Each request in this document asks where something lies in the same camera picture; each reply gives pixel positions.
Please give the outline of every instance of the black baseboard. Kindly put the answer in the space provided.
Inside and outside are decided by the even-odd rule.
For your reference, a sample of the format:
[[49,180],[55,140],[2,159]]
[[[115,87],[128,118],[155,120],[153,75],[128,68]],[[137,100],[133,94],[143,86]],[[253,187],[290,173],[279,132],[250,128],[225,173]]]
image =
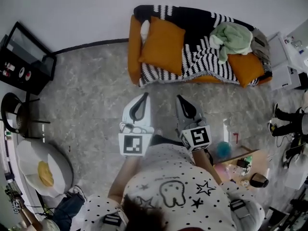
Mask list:
[[65,53],[68,51],[74,51],[74,50],[79,50],[82,48],[87,48],[87,47],[92,47],[92,46],[98,46],[98,45],[104,45],[104,44],[115,44],[115,43],[126,43],[128,42],[128,38],[120,38],[120,39],[111,39],[111,40],[103,40],[103,41],[97,41],[89,44],[82,44],[82,45],[77,45],[73,47],[69,47],[63,50],[55,51],[53,54],[58,55],[61,53]]

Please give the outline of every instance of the white pillow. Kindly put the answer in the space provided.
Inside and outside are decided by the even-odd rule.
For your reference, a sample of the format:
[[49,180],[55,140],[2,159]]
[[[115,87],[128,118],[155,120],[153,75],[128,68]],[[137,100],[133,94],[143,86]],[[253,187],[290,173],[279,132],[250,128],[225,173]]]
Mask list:
[[142,23],[140,30],[142,45],[144,45],[146,39],[148,38],[149,29],[150,29],[150,22],[146,20]]

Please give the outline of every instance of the cartoon tooth print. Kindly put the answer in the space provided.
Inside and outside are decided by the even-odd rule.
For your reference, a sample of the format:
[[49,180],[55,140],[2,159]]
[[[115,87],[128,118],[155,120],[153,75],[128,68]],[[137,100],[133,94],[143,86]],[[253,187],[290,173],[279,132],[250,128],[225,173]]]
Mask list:
[[184,191],[184,184],[178,180],[166,181],[159,187],[159,192],[163,197],[164,204],[169,208],[175,205],[182,206],[186,203]]

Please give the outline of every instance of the dark hair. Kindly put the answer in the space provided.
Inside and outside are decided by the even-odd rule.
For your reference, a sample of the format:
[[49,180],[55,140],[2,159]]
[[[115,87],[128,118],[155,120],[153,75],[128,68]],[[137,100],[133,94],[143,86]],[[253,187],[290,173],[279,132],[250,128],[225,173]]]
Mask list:
[[163,213],[158,209],[145,209],[131,200],[127,195],[122,205],[128,218],[125,231],[164,231]]

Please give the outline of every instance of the green towel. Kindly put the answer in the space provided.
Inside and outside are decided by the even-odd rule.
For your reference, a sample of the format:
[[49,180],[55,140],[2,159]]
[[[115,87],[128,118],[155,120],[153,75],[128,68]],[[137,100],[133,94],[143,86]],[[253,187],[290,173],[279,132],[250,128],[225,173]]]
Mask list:
[[233,23],[223,22],[219,24],[210,34],[210,47],[219,50],[219,62],[223,64],[228,59],[228,54],[247,55],[252,52],[250,43],[252,33],[247,27]]

